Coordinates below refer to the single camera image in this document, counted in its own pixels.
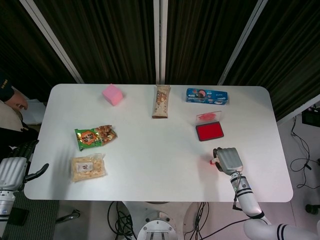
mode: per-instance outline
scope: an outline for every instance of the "gray floor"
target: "gray floor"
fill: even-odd
[[[300,143],[292,138],[290,131],[293,121],[289,121],[279,127],[281,142],[286,158],[290,165],[293,159],[304,157]],[[301,116],[297,116],[295,132],[304,138],[310,146],[312,160],[320,158],[320,128],[301,124]],[[320,185],[317,178],[320,173],[320,166],[311,163],[312,171],[307,170],[307,184],[310,186]],[[311,215],[305,212],[306,204],[320,204],[318,189],[303,187],[298,189],[297,184],[302,183],[302,172],[289,171],[294,194],[290,202],[286,203],[261,203],[260,206],[268,219],[274,224],[285,223],[301,227],[312,232],[316,232],[317,222],[320,215]],[[110,202],[102,201],[60,201],[59,215],[69,214],[73,208],[81,210],[80,218],[70,222],[59,224],[55,228],[55,240],[112,240],[115,235],[110,231],[107,224],[107,209]],[[193,219],[197,211],[197,204],[193,203],[184,218],[185,231],[193,228]],[[206,226],[201,231],[202,236],[206,236],[225,225],[245,219],[246,216],[239,211],[232,210],[231,203],[210,203],[210,213]],[[233,225],[209,240],[247,240],[243,231],[243,224]]]

